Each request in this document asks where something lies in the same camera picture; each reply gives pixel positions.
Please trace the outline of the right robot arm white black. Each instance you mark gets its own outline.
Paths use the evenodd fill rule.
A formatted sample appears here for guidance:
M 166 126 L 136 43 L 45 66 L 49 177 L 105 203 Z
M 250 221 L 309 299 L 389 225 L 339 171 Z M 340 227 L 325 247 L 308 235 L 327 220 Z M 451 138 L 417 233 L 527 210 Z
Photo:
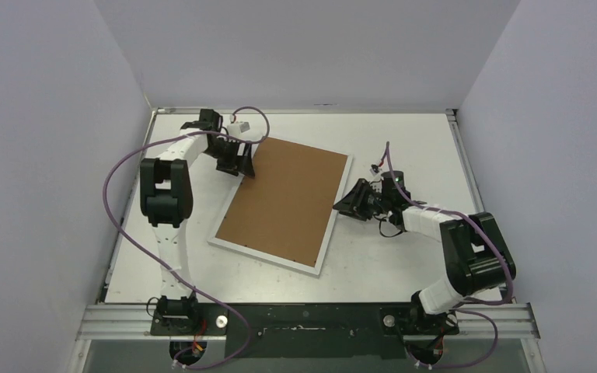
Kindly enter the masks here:
M 516 267 L 494 216 L 488 212 L 446 211 L 412 198 L 401 171 L 384 172 L 377 181 L 359 179 L 333 205 L 343 216 L 394 226 L 399 235 L 418 234 L 440 244 L 445 273 L 417 291 L 395 313 L 396 326 L 426 334 L 449 323 L 449 313 L 474 295 L 515 279 Z

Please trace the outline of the aluminium front rail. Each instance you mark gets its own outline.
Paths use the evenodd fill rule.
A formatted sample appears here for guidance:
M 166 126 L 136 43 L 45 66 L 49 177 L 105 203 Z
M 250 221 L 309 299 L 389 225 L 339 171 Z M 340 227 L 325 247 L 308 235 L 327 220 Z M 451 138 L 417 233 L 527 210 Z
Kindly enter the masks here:
M 456 312 L 459 338 L 490 339 L 491 324 L 476 316 L 484 314 L 494 320 L 501 339 L 541 338 L 532 307 L 529 304 L 507 304 L 496 307 L 467 305 Z M 192 336 L 156 336 L 151 334 L 152 317 L 143 304 L 90 305 L 86 308 L 77 333 L 77 340 L 189 340 Z

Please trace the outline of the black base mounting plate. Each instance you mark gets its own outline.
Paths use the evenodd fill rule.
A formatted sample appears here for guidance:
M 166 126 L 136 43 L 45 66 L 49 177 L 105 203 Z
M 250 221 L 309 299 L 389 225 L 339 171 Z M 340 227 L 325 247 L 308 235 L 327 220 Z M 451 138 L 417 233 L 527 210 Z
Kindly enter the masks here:
M 439 347 L 459 333 L 451 312 L 427 315 L 411 302 L 239 303 L 191 308 L 163 300 L 151 314 L 150 334 L 172 338 L 184 364 L 210 357 L 401 359 L 408 347 Z

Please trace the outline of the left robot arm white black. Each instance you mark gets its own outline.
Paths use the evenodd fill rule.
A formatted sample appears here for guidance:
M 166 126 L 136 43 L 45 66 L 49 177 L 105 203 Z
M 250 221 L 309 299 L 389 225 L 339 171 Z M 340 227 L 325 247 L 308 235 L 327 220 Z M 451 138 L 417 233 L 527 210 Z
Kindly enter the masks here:
M 160 155 L 140 164 L 140 205 L 155 235 L 162 268 L 160 297 L 153 329 L 169 335 L 203 333 L 210 320 L 190 282 L 186 230 L 194 209 L 190 166 L 202 154 L 216 159 L 218 171 L 253 177 L 253 131 L 232 116 L 224 123 L 214 110 L 203 109 L 180 128 L 180 138 Z

